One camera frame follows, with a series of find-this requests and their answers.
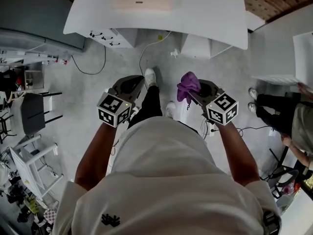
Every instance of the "drawer handle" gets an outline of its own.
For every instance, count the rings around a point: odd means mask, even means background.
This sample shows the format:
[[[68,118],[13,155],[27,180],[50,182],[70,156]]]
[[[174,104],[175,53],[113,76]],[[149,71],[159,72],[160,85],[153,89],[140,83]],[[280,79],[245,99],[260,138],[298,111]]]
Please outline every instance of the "drawer handle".
[[[121,43],[118,43],[116,45],[120,45]],[[110,43],[111,46],[114,46],[113,42]]]
[[[95,36],[101,36],[102,35],[102,32],[98,35],[94,35],[92,32],[89,34],[91,37],[95,37]]]
[[[113,37],[111,37],[111,38],[105,38],[105,37],[102,37],[101,39],[103,39],[103,40],[111,40],[111,39],[113,39]]]

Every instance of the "white shoe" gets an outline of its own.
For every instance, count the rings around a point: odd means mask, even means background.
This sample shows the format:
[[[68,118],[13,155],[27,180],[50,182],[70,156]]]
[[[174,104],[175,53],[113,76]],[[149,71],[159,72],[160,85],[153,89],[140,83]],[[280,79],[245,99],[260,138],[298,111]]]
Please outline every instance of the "white shoe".
[[[256,99],[258,98],[258,92],[256,91],[256,89],[254,88],[250,88],[249,89],[249,95],[256,101]]]
[[[165,116],[168,118],[174,119],[175,110],[176,110],[175,103],[173,101],[170,101],[166,105]]]
[[[147,68],[145,72],[145,79],[148,87],[157,86],[157,76],[153,69]]]
[[[254,103],[248,103],[248,108],[249,108],[249,111],[251,111],[252,113],[256,113],[256,109],[258,107]]]

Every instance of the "black pants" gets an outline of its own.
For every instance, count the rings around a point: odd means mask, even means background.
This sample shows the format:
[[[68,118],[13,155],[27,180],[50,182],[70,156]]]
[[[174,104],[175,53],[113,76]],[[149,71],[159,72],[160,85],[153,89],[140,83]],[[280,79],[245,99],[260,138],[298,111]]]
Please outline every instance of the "black pants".
[[[291,137],[294,110],[299,102],[288,97],[264,94],[260,94],[256,102],[259,105],[256,116],[276,131]],[[273,108],[279,111],[280,115],[272,115],[262,106]]]
[[[141,109],[129,123],[128,129],[143,120],[163,115],[160,105],[159,92],[160,91],[157,86],[151,86],[148,88],[148,92],[142,102]]]

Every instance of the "white chair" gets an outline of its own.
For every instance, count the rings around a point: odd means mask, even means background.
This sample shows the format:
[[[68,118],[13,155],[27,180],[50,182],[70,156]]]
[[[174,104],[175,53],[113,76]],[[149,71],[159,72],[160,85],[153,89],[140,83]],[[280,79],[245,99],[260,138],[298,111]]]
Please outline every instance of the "white chair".
[[[54,187],[63,178],[63,174],[58,176],[49,186],[44,186],[39,172],[46,169],[47,165],[43,165],[37,169],[35,162],[50,151],[53,151],[54,154],[57,155],[57,144],[55,143],[54,145],[40,151],[35,156],[31,155],[24,148],[24,146],[40,138],[41,135],[38,135],[27,140],[26,142],[18,144],[14,148],[10,147],[10,150],[22,182],[36,197],[43,200],[43,196],[45,196],[52,189],[52,187]]]

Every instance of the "white t-shirt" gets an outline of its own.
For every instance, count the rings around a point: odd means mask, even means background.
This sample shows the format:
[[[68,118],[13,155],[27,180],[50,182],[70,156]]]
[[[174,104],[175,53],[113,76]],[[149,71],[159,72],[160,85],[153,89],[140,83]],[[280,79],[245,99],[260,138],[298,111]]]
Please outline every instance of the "white t-shirt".
[[[53,234],[263,235],[264,211],[278,214],[266,182],[234,182],[197,133],[153,117],[122,135],[112,172],[96,187],[67,184]]]

